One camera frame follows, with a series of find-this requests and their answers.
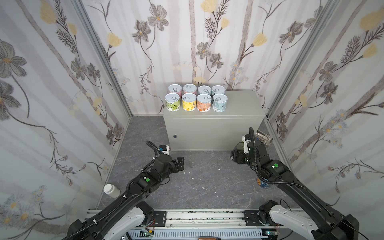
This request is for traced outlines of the blue corn label can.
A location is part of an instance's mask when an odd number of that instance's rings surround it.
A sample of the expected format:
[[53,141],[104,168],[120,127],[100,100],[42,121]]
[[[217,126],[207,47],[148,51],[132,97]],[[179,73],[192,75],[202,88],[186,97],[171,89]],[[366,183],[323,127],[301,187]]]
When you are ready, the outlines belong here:
[[262,181],[260,178],[257,178],[257,183],[263,189],[268,189],[272,186],[271,184],[268,184],[268,183]]

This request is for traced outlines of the teal label can front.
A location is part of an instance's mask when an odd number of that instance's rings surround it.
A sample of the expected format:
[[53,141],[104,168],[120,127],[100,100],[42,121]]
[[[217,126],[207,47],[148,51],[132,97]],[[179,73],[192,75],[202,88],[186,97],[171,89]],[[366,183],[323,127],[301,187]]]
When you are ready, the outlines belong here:
[[215,112],[224,112],[227,108],[228,97],[224,94],[215,94],[213,96],[212,108]]

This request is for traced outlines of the teal label can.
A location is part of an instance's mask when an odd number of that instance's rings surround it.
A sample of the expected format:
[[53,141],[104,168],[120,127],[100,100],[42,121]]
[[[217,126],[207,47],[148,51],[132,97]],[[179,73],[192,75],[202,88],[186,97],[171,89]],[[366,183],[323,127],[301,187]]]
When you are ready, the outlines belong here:
[[209,95],[209,96],[212,96],[212,88],[209,87],[209,86],[199,86],[198,87],[198,94],[201,95],[201,94],[206,94],[206,95]]
[[213,96],[212,108],[215,112],[224,112],[227,108],[228,97],[224,94],[215,94]]
[[212,87],[212,96],[216,94],[222,94],[224,95],[226,92],[226,88],[221,85],[215,85]]

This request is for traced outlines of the green label can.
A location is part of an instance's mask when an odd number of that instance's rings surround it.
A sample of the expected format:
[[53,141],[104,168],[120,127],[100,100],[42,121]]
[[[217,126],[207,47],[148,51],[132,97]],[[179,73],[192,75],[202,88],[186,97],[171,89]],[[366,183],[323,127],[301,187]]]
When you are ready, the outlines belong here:
[[169,93],[165,96],[167,110],[176,112],[180,109],[180,96],[176,93]]

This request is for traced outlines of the yellow label can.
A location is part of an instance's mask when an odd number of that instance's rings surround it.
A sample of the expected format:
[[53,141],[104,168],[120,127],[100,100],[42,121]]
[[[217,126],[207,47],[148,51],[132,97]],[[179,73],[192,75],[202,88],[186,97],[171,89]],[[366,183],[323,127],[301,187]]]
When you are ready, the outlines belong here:
[[196,109],[197,96],[193,93],[185,93],[182,95],[183,110],[192,112]]

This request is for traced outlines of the orange label can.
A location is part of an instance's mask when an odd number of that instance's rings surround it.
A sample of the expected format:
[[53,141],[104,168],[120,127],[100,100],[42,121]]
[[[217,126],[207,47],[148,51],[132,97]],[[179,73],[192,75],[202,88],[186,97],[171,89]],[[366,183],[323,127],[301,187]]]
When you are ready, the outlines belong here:
[[212,97],[208,94],[199,94],[197,96],[197,110],[205,113],[211,109]]

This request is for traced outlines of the pink label can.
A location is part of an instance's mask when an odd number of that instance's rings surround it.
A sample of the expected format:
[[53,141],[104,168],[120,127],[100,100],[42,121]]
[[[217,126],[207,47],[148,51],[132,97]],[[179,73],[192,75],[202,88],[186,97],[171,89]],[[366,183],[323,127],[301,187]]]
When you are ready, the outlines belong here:
[[198,88],[195,84],[186,84],[183,86],[183,93],[184,94],[190,93],[190,94],[197,95],[197,89]]
[[179,95],[179,97],[182,96],[182,90],[183,90],[182,86],[178,84],[172,84],[168,86],[168,93],[177,94]]

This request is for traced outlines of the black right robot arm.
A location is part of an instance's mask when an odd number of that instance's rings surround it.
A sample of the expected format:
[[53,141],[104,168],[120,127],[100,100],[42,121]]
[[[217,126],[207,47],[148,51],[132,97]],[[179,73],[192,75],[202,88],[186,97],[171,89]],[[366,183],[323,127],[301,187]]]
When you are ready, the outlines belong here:
[[236,145],[231,159],[239,165],[249,166],[262,184],[275,185],[285,192],[308,215],[304,218],[269,200],[260,206],[258,215],[252,218],[255,222],[264,226],[285,226],[307,240],[358,239],[359,221],[352,215],[345,216],[335,210],[305,187],[285,164],[270,159],[265,145],[256,138],[253,128],[249,128],[249,133]]

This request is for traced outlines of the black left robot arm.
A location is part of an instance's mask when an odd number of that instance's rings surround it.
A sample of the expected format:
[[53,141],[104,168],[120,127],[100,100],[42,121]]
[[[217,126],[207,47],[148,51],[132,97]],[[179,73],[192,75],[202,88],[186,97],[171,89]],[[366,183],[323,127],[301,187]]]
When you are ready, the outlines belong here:
[[185,159],[173,159],[162,152],[163,145],[156,147],[146,141],[155,156],[135,178],[127,183],[126,189],[110,205],[84,222],[76,220],[68,230],[65,240],[120,240],[130,229],[153,224],[154,210],[145,199],[156,191],[171,174],[185,169]]

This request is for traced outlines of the grey metal cabinet counter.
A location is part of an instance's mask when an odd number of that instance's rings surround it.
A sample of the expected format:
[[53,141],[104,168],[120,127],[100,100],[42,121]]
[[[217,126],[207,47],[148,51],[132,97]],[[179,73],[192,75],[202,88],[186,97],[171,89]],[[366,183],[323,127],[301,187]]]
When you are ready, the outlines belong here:
[[253,91],[229,91],[224,112],[198,110],[165,112],[164,121],[172,151],[230,151],[249,128],[258,130],[265,112]]

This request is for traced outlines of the small tray of items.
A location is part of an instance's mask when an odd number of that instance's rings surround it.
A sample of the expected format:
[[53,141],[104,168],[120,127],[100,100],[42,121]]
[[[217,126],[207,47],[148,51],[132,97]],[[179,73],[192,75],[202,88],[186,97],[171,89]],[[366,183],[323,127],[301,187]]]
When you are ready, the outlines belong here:
[[255,133],[255,137],[257,138],[257,140],[260,140],[266,146],[270,146],[273,141],[273,138],[270,135],[265,134],[259,130],[257,130],[257,132]]

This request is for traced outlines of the white plastic bottle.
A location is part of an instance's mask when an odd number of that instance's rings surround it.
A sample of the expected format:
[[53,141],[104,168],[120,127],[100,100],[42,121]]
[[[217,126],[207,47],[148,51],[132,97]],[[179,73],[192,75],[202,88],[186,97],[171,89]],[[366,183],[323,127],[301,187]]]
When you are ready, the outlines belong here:
[[121,195],[120,189],[118,189],[112,184],[106,184],[103,188],[103,191],[106,195],[114,199],[118,198]]

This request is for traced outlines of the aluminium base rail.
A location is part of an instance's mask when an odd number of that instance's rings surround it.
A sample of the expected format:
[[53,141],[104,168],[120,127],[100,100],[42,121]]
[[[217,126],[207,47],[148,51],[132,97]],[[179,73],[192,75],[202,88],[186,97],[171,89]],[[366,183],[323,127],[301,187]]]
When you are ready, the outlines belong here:
[[315,222],[301,209],[158,210],[133,208],[106,234],[95,240],[313,240]]

